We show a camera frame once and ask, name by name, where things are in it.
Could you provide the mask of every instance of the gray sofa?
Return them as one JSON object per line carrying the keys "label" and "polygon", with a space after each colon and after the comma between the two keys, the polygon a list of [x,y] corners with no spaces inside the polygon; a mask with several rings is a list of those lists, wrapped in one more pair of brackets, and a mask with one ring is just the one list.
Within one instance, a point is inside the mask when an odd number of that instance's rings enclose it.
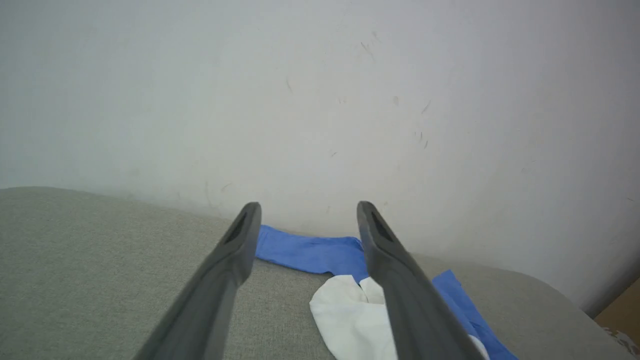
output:
{"label": "gray sofa", "polygon": [[[72,190],[0,190],[0,358],[131,358],[229,225]],[[520,359],[633,359],[539,280],[415,258],[430,277],[453,269]],[[328,277],[256,260],[225,357],[332,359],[308,306]]]}

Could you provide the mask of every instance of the blue fabric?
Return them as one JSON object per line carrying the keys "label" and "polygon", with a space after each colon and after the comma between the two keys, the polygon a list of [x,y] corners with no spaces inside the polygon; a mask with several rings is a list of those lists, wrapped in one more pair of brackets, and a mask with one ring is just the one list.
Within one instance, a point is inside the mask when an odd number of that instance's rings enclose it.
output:
{"label": "blue fabric", "polygon": [[[360,240],[292,235],[262,225],[255,256],[312,274],[352,275],[356,283],[369,276]],[[468,334],[478,338],[491,360],[516,359],[495,336],[451,270],[433,278],[433,286]]]}
{"label": "blue fabric", "polygon": [[270,263],[312,274],[353,275],[357,283],[369,276],[357,238],[313,238],[262,225],[255,256]]}
{"label": "blue fabric", "polygon": [[465,330],[480,339],[491,360],[517,359],[493,333],[482,318],[453,271],[447,270],[433,278],[433,286],[445,300],[451,312],[456,315]]}

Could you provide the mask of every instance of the wall stain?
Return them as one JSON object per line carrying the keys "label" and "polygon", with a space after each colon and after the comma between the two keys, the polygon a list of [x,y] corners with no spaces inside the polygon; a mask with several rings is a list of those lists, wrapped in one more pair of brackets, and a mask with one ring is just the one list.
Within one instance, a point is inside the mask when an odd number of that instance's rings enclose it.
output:
{"label": "wall stain", "polygon": [[378,33],[377,32],[372,31],[371,35],[373,35],[373,38],[376,39],[377,42],[382,44],[382,41],[380,41],[380,39],[378,38]]}
{"label": "wall stain", "polygon": [[429,108],[429,105],[431,105],[431,100],[429,100],[429,104],[427,104],[427,106],[425,106],[424,109],[422,109],[422,112],[420,114],[424,114],[424,112],[427,111],[427,109]]}
{"label": "wall stain", "polygon": [[376,63],[376,58],[373,57],[373,53],[371,52],[371,50],[369,50],[369,46],[363,44],[362,42],[360,42],[360,45],[362,45],[362,49],[364,49],[364,51],[366,51],[367,54],[369,54],[369,56],[371,56],[371,60],[373,60],[373,63]]}

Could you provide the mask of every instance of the white fabric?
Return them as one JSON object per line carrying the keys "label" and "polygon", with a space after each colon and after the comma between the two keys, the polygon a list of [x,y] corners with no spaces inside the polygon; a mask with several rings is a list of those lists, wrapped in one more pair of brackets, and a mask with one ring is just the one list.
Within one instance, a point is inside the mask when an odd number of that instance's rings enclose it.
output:
{"label": "white fabric", "polygon": [[[396,345],[382,287],[370,277],[358,286],[351,275],[334,276],[309,302],[329,351],[337,360],[396,360]],[[485,359],[484,345],[471,336]]]}

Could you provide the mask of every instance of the towel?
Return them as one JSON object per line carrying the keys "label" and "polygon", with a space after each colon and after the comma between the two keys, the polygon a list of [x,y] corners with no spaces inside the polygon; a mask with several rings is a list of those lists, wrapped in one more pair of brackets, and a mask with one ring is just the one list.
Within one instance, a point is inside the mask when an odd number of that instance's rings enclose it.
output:
{"label": "towel", "polygon": [[[359,301],[353,299],[367,299],[366,302],[369,304],[384,304],[384,296],[382,292],[377,290],[365,290],[368,286],[373,288],[375,288],[375,286],[379,286],[375,284],[372,279],[368,279],[369,274],[367,272],[367,265],[364,259],[362,243],[357,238],[351,236],[342,238],[300,236],[285,233],[283,231],[273,229],[270,226],[262,225],[260,227],[255,255],[257,258],[264,261],[269,261],[270,263],[312,274],[331,273],[336,275],[338,279],[332,280],[336,278],[333,277],[329,279],[329,281],[340,281],[337,285],[344,284],[345,282],[349,283],[349,286],[342,286],[341,288],[344,291],[350,291],[345,293],[345,296],[350,294],[348,295],[349,299],[352,299],[350,301]],[[351,279],[350,281],[356,286],[356,288],[351,286],[351,282],[349,282],[348,279]],[[516,357],[511,354],[511,352],[509,352],[509,350],[498,340],[491,328],[489,328],[489,325],[482,318],[451,270],[436,276],[432,283],[442,296],[443,300],[449,306],[451,312],[467,331],[467,334],[472,337],[472,340],[479,340],[484,345],[486,352],[488,353],[488,358],[492,360],[516,359]],[[347,316],[347,314],[351,314],[349,311],[354,309],[344,307],[343,310],[344,315]],[[387,331],[391,334],[388,317],[386,317],[386,308],[384,316],[387,319],[385,328],[388,329],[383,330],[380,328],[379,331]]]}
{"label": "towel", "polygon": [[357,238],[315,238],[260,226],[255,257],[311,274],[352,275],[356,281],[368,277],[362,244]]}
{"label": "towel", "polygon": [[[350,275],[334,276],[309,302],[320,335],[336,360],[396,360],[396,344],[382,287],[370,277],[356,284]],[[478,338],[472,342],[489,359]]]}

